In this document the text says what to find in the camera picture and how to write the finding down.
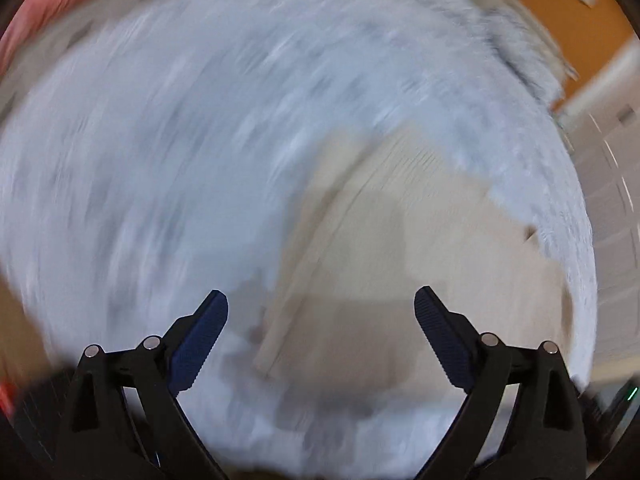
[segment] white door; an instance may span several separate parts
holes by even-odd
[[[640,80],[635,79],[584,114],[568,134],[593,227],[595,365],[640,355],[639,116]]]

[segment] wooden floor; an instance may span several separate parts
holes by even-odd
[[[6,282],[0,280],[0,383],[26,386],[48,370],[36,329]]]

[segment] metal pin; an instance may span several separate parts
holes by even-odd
[[[545,352],[548,354],[555,354],[558,352],[558,345],[553,341],[545,341],[542,343],[542,348],[545,349]]]
[[[84,355],[87,357],[96,357],[99,351],[100,347],[98,345],[89,345],[84,349]]]
[[[500,342],[498,336],[492,334],[491,332],[485,332],[484,334],[482,334],[480,336],[480,341],[482,341],[487,346],[496,346]]]
[[[143,342],[142,346],[147,350],[153,350],[154,348],[158,348],[160,345],[160,338],[157,335],[150,335]]]

